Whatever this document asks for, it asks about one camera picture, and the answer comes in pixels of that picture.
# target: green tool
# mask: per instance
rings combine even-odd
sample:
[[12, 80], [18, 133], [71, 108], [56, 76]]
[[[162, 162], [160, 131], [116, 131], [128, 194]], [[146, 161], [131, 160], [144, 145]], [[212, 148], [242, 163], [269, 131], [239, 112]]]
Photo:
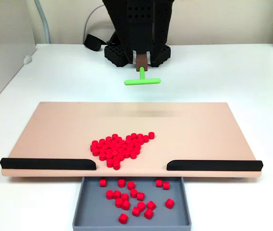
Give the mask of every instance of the green tool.
[[140, 79], [130, 79], [125, 80], [125, 85], [141, 85], [141, 84], [156, 84], [161, 83], [161, 79], [159, 78], [148, 78], [145, 79], [145, 69], [144, 67], [140, 67]]

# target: red peg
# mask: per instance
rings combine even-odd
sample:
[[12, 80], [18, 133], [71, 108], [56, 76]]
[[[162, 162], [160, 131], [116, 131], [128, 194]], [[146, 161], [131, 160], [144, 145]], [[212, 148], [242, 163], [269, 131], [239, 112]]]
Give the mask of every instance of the red peg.
[[140, 213], [141, 213], [141, 210], [138, 207], [134, 207], [132, 209], [132, 215], [138, 217], [138, 216], [140, 216]]
[[149, 201], [147, 203], [147, 208], [151, 209], [151, 210], [154, 210], [156, 208], [156, 204], [153, 203], [152, 201]]
[[93, 156], [99, 156], [99, 149], [98, 148], [93, 149]]
[[137, 204], [137, 207], [141, 210], [141, 212], [143, 212], [145, 210], [145, 203], [143, 201], [140, 201], [138, 204]]
[[113, 160], [107, 159], [107, 167], [113, 167]]
[[99, 140], [99, 143], [104, 144], [105, 142], [106, 142], [106, 140], [105, 140], [105, 139], [100, 139], [100, 140]]
[[144, 213], [145, 218], [148, 220], [150, 220], [153, 215], [154, 215], [154, 212], [151, 209], [146, 210]]
[[120, 191], [118, 191], [118, 190], [115, 190], [114, 191], [114, 194], [113, 194], [113, 198], [114, 199], [117, 199], [117, 198], [121, 198], [121, 192]]
[[169, 190], [170, 189], [170, 183], [169, 182], [163, 182], [163, 189]]
[[122, 203], [122, 209], [123, 210], [129, 210], [130, 202], [129, 201], [123, 201]]
[[114, 162], [113, 163], [113, 168], [114, 170], [119, 170], [121, 168], [121, 163], [120, 162]]
[[162, 180], [161, 179], [156, 180], [156, 187], [162, 187]]
[[123, 193], [121, 198], [124, 200], [124, 201], [128, 201], [129, 200], [129, 195], [126, 194], [126, 193]]
[[136, 197], [137, 200], [139, 200], [139, 201], [144, 201], [144, 198], [145, 198], [145, 194], [144, 194], [144, 193], [138, 192], [136, 196], [137, 196], [137, 197]]
[[105, 153], [100, 153], [99, 154], [99, 160], [100, 161], [105, 161], [106, 160], [106, 154]]
[[126, 185], [126, 182], [124, 179], [118, 180], [118, 187], [123, 188], [123, 187], [125, 187], [125, 185]]
[[148, 135], [143, 136], [143, 140], [144, 140], [144, 143], [148, 143], [149, 142], [149, 136]]
[[130, 196], [131, 196], [132, 198], [136, 198], [136, 196], [137, 196], [137, 190], [136, 190], [136, 189], [130, 190]]
[[129, 151], [124, 151], [124, 157], [129, 158], [130, 157], [130, 152]]
[[106, 187], [107, 186], [107, 180], [106, 179], [101, 179], [99, 181], [100, 187]]
[[108, 200], [111, 200], [111, 199], [113, 199], [113, 191], [112, 190], [108, 190], [107, 192], [106, 192], [106, 196], [107, 196], [107, 199]]
[[128, 188], [129, 190], [134, 189], [134, 188], [135, 188], [135, 183], [134, 183], [133, 181], [128, 182], [128, 183], [127, 183], [127, 188]]
[[113, 135], [112, 135], [112, 140], [115, 140], [117, 137], [118, 137], [117, 134], [113, 134]]
[[121, 224], [126, 224], [127, 223], [127, 220], [128, 220], [128, 216], [124, 213], [122, 213], [120, 215], [120, 217], [118, 218], [118, 221], [121, 223]]
[[151, 131], [150, 133], [148, 133], [148, 137], [149, 137], [150, 140], [154, 139], [155, 138], [155, 133]]
[[117, 198], [117, 199], [115, 200], [115, 206], [116, 206], [117, 208], [122, 207], [122, 204], [123, 204], [122, 198]]
[[165, 202], [165, 207], [171, 209], [174, 206], [174, 201], [172, 199], [167, 199], [167, 201]]

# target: pink board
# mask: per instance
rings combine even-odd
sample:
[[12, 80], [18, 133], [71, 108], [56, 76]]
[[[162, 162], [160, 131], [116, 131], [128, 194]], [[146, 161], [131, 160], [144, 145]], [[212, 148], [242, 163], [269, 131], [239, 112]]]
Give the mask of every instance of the pink board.
[[[117, 133], [153, 131], [136, 159], [108, 168], [92, 155], [92, 140]], [[173, 160], [256, 161], [226, 103], [56, 103], [41, 102], [8, 160], [13, 158], [89, 159], [96, 170], [15, 169], [4, 176], [180, 176], [259, 177], [258, 170], [167, 170]]]

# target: table surface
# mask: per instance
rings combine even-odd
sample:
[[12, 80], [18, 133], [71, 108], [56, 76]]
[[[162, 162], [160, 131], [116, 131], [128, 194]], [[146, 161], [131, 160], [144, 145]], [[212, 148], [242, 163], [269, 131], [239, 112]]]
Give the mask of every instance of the table surface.
[[[257, 179], [186, 178], [192, 231], [273, 230], [273, 45], [172, 46], [147, 77], [115, 67], [83, 45], [37, 45], [0, 94], [0, 159], [7, 157], [41, 101], [227, 102], [256, 159]], [[0, 230], [69, 231], [81, 178], [8, 178], [0, 171]]]

